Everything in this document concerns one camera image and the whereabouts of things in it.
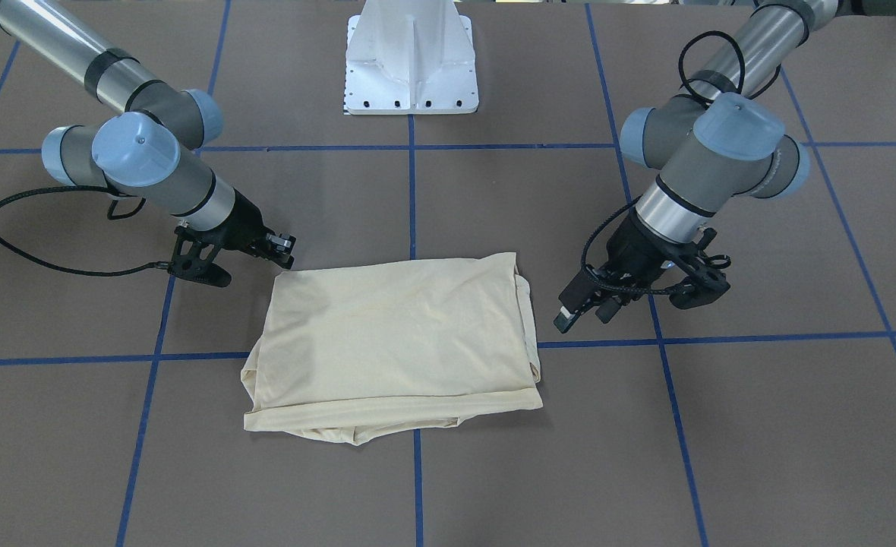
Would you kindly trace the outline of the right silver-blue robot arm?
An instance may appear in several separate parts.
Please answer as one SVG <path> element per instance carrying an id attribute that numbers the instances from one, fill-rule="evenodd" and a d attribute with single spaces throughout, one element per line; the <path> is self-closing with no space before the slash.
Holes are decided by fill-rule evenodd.
<path id="1" fill-rule="evenodd" d="M 98 191 L 164 209 L 178 221 L 176 243 L 171 258 L 152 267 L 172 277 L 229 285 L 215 262 L 222 250 L 292 266 L 295 238 L 269 229 L 256 204 L 195 156 L 225 127 L 208 93 L 174 89 L 54 2 L 0 1 L 0 29 L 115 113 L 101 125 L 46 135 L 42 162 L 57 181 L 50 193 Z"/>

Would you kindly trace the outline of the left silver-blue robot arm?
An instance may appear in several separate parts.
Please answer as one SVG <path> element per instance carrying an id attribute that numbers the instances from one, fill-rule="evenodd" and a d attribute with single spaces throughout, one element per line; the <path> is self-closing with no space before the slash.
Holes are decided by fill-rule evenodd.
<path id="1" fill-rule="evenodd" d="M 836 17 L 837 1 L 764 1 L 735 35 L 705 32 L 722 47 L 701 69 L 678 66 L 680 90 L 659 108 L 628 115 L 619 132 L 621 155 L 656 176 L 609 216 L 607 259 L 588 262 L 560 294 L 556 329 L 566 333 L 594 309 L 608 322 L 645 295 L 667 296 L 680 309 L 702 307 L 730 289 L 725 255 L 709 256 L 716 232 L 709 222 L 736 196 L 759 200 L 796 191 L 809 157 L 784 123 L 757 103 L 777 79 L 786 56 Z"/>

